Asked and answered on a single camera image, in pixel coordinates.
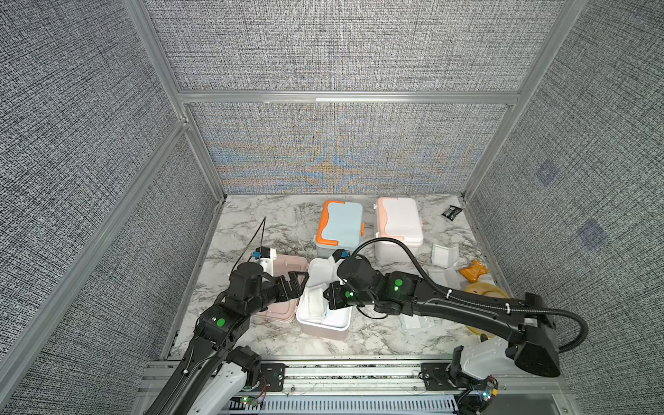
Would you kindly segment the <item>pink white medicine box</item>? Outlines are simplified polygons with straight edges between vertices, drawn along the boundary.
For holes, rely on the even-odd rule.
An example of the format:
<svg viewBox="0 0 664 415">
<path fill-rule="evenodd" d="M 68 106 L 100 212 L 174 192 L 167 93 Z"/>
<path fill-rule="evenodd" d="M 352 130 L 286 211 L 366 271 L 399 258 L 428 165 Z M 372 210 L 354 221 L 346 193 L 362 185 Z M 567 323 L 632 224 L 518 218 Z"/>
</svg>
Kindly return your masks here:
<svg viewBox="0 0 664 415">
<path fill-rule="evenodd" d="M 270 305 L 266 311 L 255 316 L 279 323 L 299 323 L 303 333 L 312 336 L 343 341 L 349 334 L 352 310 L 345 308 L 332 311 L 323 298 L 323 291 L 339 278 L 335 264 L 330 259 L 316 258 L 307 261 L 303 257 L 278 255 L 274 262 L 274 276 L 287 276 L 289 271 L 307 271 L 309 281 L 304 294 L 287 303 Z"/>
</svg>

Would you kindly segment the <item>blue orange medicine box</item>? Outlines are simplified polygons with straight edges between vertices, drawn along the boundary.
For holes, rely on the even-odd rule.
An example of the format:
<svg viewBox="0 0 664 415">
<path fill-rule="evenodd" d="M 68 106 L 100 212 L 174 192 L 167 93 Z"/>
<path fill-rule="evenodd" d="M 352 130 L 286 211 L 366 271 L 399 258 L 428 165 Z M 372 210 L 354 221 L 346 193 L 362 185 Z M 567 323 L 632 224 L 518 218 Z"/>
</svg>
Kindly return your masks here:
<svg viewBox="0 0 664 415">
<path fill-rule="evenodd" d="M 327 259 L 339 249 L 354 252 L 364 236 L 363 213 L 357 202 L 326 201 L 315 238 L 318 257 Z"/>
</svg>

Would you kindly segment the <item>white pink medicine chest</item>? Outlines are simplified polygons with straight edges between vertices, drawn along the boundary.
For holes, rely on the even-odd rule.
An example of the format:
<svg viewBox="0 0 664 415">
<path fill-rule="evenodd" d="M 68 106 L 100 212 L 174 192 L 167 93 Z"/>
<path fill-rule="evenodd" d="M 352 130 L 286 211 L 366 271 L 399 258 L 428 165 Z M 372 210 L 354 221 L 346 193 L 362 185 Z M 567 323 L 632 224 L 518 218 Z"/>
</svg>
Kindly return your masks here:
<svg viewBox="0 0 664 415">
<path fill-rule="evenodd" d="M 380 197 L 375 204 L 376 238 L 391 238 L 405 244 L 413 255 L 424 245 L 423 223 L 417 202 L 406 197 Z M 398 245 L 379 241 L 373 245 L 381 265 L 406 263 L 410 259 Z"/>
</svg>

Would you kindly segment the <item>clear plastic gauze box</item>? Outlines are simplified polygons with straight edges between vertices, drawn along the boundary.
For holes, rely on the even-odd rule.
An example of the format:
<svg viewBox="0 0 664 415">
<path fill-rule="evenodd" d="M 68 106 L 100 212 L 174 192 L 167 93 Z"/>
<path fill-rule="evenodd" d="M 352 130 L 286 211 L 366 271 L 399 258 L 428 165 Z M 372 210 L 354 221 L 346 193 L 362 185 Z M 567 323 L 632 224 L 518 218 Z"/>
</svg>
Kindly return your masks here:
<svg viewBox="0 0 664 415">
<path fill-rule="evenodd" d="M 431 254 L 431 266 L 428 273 L 438 285 L 447 285 L 446 276 L 455 271 L 459 261 L 459 246 L 434 245 Z"/>
</svg>

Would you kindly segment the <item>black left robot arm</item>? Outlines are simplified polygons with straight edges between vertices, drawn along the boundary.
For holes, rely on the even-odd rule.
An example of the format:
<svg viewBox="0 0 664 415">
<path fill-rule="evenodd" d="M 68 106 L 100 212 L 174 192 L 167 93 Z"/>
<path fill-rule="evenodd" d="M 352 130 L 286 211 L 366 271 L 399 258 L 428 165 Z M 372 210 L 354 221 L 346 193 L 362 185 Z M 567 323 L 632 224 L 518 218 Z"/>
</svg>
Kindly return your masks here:
<svg viewBox="0 0 664 415">
<path fill-rule="evenodd" d="M 211 375 L 248 330 L 251 317 L 276 303 L 300 298 L 309 280 L 304 271 L 273 277 L 257 263 L 242 263 L 231 273 L 229 287 L 200 314 L 193 337 L 173 375 L 147 410 L 149 414 L 185 414 Z"/>
</svg>

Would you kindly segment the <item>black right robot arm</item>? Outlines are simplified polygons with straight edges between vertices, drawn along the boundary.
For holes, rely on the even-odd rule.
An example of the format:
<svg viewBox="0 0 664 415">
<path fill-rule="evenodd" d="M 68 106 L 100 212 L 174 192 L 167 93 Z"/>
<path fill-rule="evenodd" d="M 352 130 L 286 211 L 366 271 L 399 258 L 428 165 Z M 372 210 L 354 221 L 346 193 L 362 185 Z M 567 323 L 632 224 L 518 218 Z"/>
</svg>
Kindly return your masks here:
<svg viewBox="0 0 664 415">
<path fill-rule="evenodd" d="M 403 250 L 416 273 L 382 274 L 356 249 L 343 257 L 338 280 L 323 293 L 330 309 L 371 306 L 384 316 L 435 317 L 484 330 L 506 341 L 502 356 L 541 377 L 560 376 L 560 354 L 579 347 L 589 334 L 584 318 L 545 308 L 532 293 L 523 300 L 499 299 L 439 285 L 404 242 L 386 242 Z"/>
</svg>

